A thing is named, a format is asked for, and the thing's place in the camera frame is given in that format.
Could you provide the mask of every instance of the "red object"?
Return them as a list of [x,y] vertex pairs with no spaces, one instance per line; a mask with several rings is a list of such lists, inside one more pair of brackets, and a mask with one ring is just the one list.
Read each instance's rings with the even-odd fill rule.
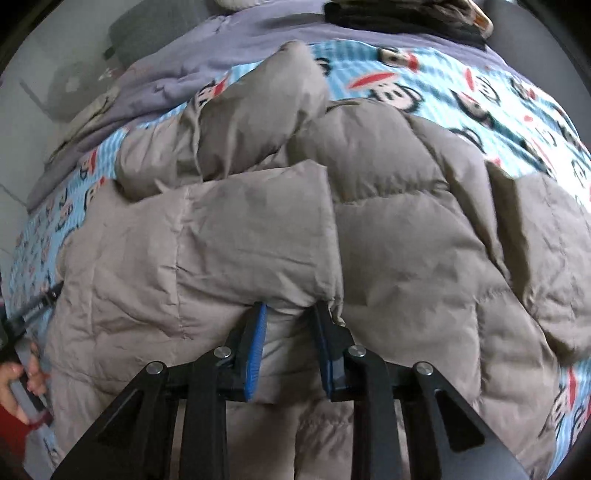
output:
[[0,407],[0,437],[19,461],[25,459],[26,438],[32,428]]
[[570,409],[573,409],[574,399],[577,396],[577,377],[574,376],[573,367],[569,368],[569,403]]
[[474,92],[474,79],[472,78],[472,71],[470,69],[466,69],[464,72],[464,77],[466,77],[466,83],[468,83],[468,88]]
[[410,69],[411,72],[413,73],[417,73],[418,72],[418,58],[416,55],[413,55],[412,53],[408,54],[408,68]]
[[355,80],[351,85],[349,85],[349,89],[359,89],[363,87],[370,88],[374,82],[383,82],[384,80],[389,80],[393,82],[398,75],[394,72],[377,72],[377,73],[370,73],[367,75],[362,76],[360,79]]
[[96,170],[96,152],[98,148],[95,148],[90,155],[90,174],[92,175]]
[[226,87],[226,82],[230,78],[230,74],[228,73],[221,81],[213,88],[213,97],[217,97],[220,93],[223,92],[224,88]]

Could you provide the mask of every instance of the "puffer jacket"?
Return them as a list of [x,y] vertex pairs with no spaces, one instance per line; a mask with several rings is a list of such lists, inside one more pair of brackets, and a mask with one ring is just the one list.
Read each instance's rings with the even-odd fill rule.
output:
[[146,363],[195,360],[263,300],[259,389],[228,407],[231,477],[348,478],[352,405],[324,399],[296,321],[325,299],[385,360],[434,364],[545,478],[558,366],[591,354],[590,219],[552,179],[511,179],[375,100],[329,101],[301,43],[132,131],[116,168],[60,256],[64,451]]

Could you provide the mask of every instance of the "white tile wall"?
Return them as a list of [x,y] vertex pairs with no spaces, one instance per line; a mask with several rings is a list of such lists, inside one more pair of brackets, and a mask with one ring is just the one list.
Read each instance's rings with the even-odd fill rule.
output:
[[2,282],[8,280],[10,269],[12,268],[12,257],[4,250],[0,250],[0,272],[2,272]]
[[0,248],[9,255],[15,240],[27,222],[27,210],[0,189]]
[[[49,118],[19,82],[25,82],[45,104],[60,69],[74,62],[94,69],[93,74],[103,68],[101,55],[110,46],[109,26],[140,1],[64,0],[27,37],[3,72],[0,184],[21,203],[27,201],[31,188],[42,175],[44,160],[65,125]],[[16,237],[26,220],[25,207],[0,189],[0,265],[5,275],[12,263]]]

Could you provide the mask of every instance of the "human hand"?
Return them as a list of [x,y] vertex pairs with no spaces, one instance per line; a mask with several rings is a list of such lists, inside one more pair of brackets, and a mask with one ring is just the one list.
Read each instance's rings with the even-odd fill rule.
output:
[[[10,383],[18,380],[23,372],[24,367],[13,362],[6,362],[0,365],[0,406],[11,415],[18,418],[21,422],[29,425],[30,419],[17,403],[10,389]],[[43,373],[41,370],[38,348],[34,343],[31,344],[31,358],[29,360],[28,376],[29,380],[27,382],[27,389],[30,392],[37,396],[43,395],[47,392],[45,380],[49,375]]]

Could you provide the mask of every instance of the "cartoon monkey print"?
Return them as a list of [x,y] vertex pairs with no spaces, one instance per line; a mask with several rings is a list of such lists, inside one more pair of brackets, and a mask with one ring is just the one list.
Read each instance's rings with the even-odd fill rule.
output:
[[488,101],[497,105],[501,104],[501,98],[488,78],[483,77],[482,75],[474,75],[470,68],[465,70],[464,77],[470,91],[479,92]]
[[228,73],[219,83],[216,83],[215,80],[209,82],[205,87],[199,90],[195,101],[199,108],[205,105],[208,101],[212,98],[217,97],[220,93],[222,93],[228,84],[228,79],[230,78],[230,74]]
[[80,166],[80,178],[86,180],[88,175],[93,176],[96,170],[96,156],[98,148],[95,148],[92,153],[86,157]]
[[587,180],[587,170],[585,167],[583,167],[583,164],[578,159],[573,160],[570,164],[573,167],[574,177],[579,181],[581,187],[586,189],[589,185]]
[[515,77],[511,77],[510,83],[514,92],[524,102],[531,102],[532,100],[537,99],[537,95],[535,94],[534,88],[531,85],[527,85],[526,83],[522,82],[519,79],[516,79]]
[[66,188],[60,196],[59,206],[62,208],[68,201],[68,189]]
[[523,121],[526,125],[530,125],[533,130],[535,130],[538,135],[544,140],[545,143],[550,145],[551,147],[558,146],[556,143],[556,137],[554,134],[546,128],[546,125],[541,120],[534,118],[531,115],[524,115]]
[[482,153],[485,153],[480,135],[478,135],[471,128],[466,128],[466,127],[464,127],[463,129],[450,128],[449,131],[451,133],[458,135],[459,137],[461,137],[463,140],[467,141],[468,143],[471,143],[476,148],[478,148],[478,150],[480,150]]
[[51,236],[46,235],[45,238],[41,241],[41,266],[47,263],[47,258],[49,257],[49,249],[51,248]]
[[37,214],[37,218],[35,219],[35,227],[33,228],[33,235],[36,235],[41,228],[41,212]]
[[552,165],[547,153],[542,149],[538,142],[536,142],[533,138],[530,140],[523,138],[521,140],[521,147],[537,160],[537,165],[543,173],[556,180],[556,171],[554,166]]
[[369,90],[369,98],[387,103],[406,113],[418,110],[423,96],[410,87],[400,85],[394,72],[378,72],[364,75],[349,85],[349,90]]
[[403,67],[413,73],[420,67],[416,55],[400,48],[378,48],[378,60],[388,67]]
[[589,154],[587,147],[585,147],[584,143],[581,142],[579,137],[570,129],[566,122],[562,120],[556,120],[556,124],[562,134],[562,137],[572,147],[574,147],[578,152]]
[[72,202],[68,200],[60,209],[60,220],[57,222],[56,232],[59,232],[64,228],[73,211],[74,206],[72,205]]
[[86,190],[86,193],[84,194],[84,211],[86,211],[92,199],[95,197],[96,192],[103,186],[105,181],[106,178],[101,177],[98,181],[94,182],[88,190]]
[[51,217],[51,213],[53,212],[53,207],[56,204],[56,198],[55,197],[51,197],[46,205],[45,205],[45,216],[46,218],[50,218]]
[[467,93],[457,93],[452,90],[452,95],[462,112],[469,116],[475,122],[488,128],[493,128],[495,121],[491,113],[478,100],[475,100]]
[[570,431],[570,446],[572,447],[574,443],[579,438],[579,435],[583,431],[585,424],[587,423],[587,419],[589,418],[589,409],[591,405],[580,405],[577,410],[574,412],[573,417],[573,427]]
[[330,64],[329,59],[326,59],[324,57],[318,57],[316,59],[316,64],[322,69],[322,73],[324,73],[325,77],[328,77],[328,75],[330,75],[330,72],[332,72],[332,65]]
[[554,428],[556,429],[556,438],[558,438],[564,419],[569,411],[569,390],[566,388],[566,385],[560,385],[560,390],[554,399],[554,405],[550,412]]

